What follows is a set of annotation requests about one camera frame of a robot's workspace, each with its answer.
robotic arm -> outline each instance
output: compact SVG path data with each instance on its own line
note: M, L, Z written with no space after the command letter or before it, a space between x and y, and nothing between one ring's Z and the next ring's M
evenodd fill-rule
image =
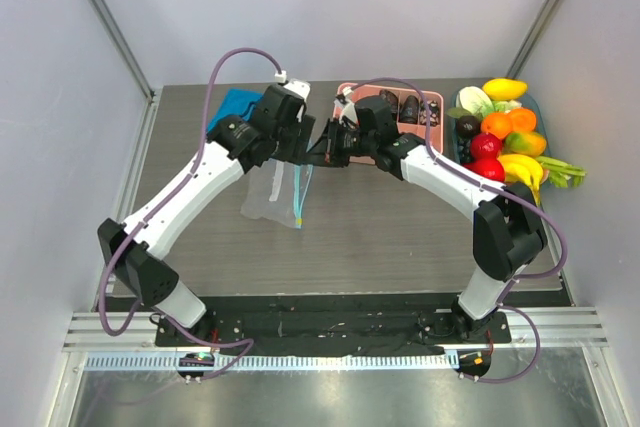
M216 125L195 171L192 166L197 156L123 224L111 219L103 222L98 237L106 262L135 226L144 225L117 259L115 275L145 306L172 317L196 337L207 339L212 313L163 260L186 226L222 190L269 158L346 167L351 156L371 156L380 170L433 192L473 221L473 252L478 267L452 311L460 338L482 332L510 280L546 246L540 218L515 202L507 203L465 182L445 168L455 165L450 160L430 157L423 139L398 132L391 106L381 97L367 97L348 105L351 119L342 116L328 120L320 139L307 151L315 121L306 114L309 92L309 84L296 80L270 85L248 121L231 115ZM185 179L186 185L164 203ZM505 188L498 182L481 180L485 186ZM534 202L524 184L509 187L509 192ZM154 209L157 215L145 222Z

pink basket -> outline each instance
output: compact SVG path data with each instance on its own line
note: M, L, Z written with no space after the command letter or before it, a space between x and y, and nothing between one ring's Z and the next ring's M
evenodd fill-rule
M349 82L342 84L340 87L338 87L338 94L341 93L345 89L345 87L353 87L354 85L356 84L349 83ZM382 85L363 85L353 93L351 100L353 100L354 102L357 102L358 100L364 97L379 95L380 91L383 89L386 89L396 94L398 96L398 100L400 101L400 105L404 104L404 101L407 100L407 97L409 97L410 95L416 95L416 92L412 89L398 89L396 87L385 87ZM429 130L429 140L431 141L431 145L433 146L433 148L438 152L442 153L442 148L444 146L444 129L442 127L443 120L444 120L444 99L437 92L429 92L427 90L423 90L422 93L424 94L424 96L427 98L428 101L433 100L437 102L438 107L440 107L440 121L436 127L431 127L431 129ZM342 109L339 107L336 107L333 110L333 116L337 117L340 115L341 112L342 112ZM427 107L427 122L429 122L428 107ZM416 134L419 137L422 137L424 139L427 133L426 125L405 124L403 122L397 122L397 123L398 123L398 131L401 134L406 134L406 133ZM351 159L351 161L360 162L363 164L374 163L370 157L354 157Z

red tomato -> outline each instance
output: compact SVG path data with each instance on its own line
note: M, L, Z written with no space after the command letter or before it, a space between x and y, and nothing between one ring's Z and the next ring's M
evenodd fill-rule
M493 134L478 134L471 141L474 159L496 159L502 151L502 141Z
M504 182L504 167L498 159L478 159L464 167L487 179Z

transparent bag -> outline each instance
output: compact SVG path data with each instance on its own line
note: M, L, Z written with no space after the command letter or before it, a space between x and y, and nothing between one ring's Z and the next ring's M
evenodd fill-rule
M302 206L313 166L270 159L249 172L249 192L240 213L249 219L269 219L292 229L302 228Z

white wall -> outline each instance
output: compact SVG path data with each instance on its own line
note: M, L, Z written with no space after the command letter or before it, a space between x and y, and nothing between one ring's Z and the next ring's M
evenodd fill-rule
M522 78L540 103L554 155L585 184L545 206L570 241L570 285L595 305L640 404L640 2L565 0Z
M300 78L504 75L543 0L106 0L149 81L206 83L256 46ZM221 80L268 80L236 59Z
M0 423L43 425L145 102L87 0L0 0Z

